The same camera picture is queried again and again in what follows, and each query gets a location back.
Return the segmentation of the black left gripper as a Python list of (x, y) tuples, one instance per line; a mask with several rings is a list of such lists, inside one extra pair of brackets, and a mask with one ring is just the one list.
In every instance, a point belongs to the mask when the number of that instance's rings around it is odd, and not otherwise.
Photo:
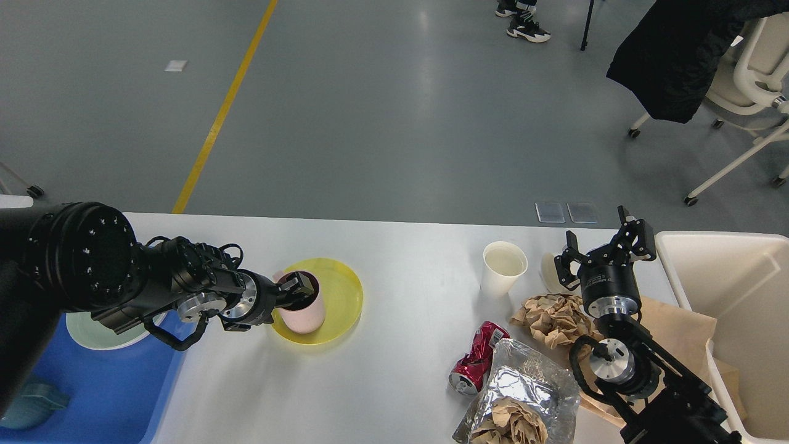
[(314, 301), (314, 276), (287, 273), (278, 284), (249, 270), (240, 270), (245, 289), (239, 300), (219, 315), (226, 332), (247, 332), (253, 326), (274, 323), (274, 309), (303, 310)]

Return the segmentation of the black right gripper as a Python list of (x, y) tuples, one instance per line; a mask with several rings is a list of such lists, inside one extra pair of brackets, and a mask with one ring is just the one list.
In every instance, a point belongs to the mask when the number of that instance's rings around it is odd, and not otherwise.
[[(636, 315), (642, 309), (633, 263), (657, 259), (653, 228), (618, 206), (620, 228), (608, 245), (589, 251), (590, 262), (578, 250), (575, 233), (567, 231), (566, 242), (554, 265), (560, 285), (575, 290), (581, 284), (584, 309), (595, 319), (605, 315)], [(579, 278), (572, 264), (580, 265)]]

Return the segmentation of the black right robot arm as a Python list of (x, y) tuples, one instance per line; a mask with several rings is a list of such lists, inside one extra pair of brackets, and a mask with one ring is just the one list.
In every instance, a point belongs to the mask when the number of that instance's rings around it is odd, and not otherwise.
[(640, 322), (637, 261), (656, 259), (653, 228), (623, 206), (619, 231), (583, 253), (572, 231), (554, 265), (566, 289), (580, 289), (600, 339), (581, 335), (570, 348), (571, 372), (581, 391), (611, 406), (625, 422), (626, 443), (740, 443), (724, 428), (727, 414), (712, 389), (653, 339)]

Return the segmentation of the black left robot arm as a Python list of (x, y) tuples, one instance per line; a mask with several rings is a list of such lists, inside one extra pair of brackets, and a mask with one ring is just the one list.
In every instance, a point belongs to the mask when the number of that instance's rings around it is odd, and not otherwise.
[(136, 239), (127, 217), (98, 202), (3, 208), (2, 411), (7, 411), (65, 313), (88, 313), (115, 334), (143, 326), (182, 352), (212, 318), (246, 332), (274, 310), (305, 308), (319, 284), (303, 271), (278, 282), (243, 269), (235, 244), (178, 236)]

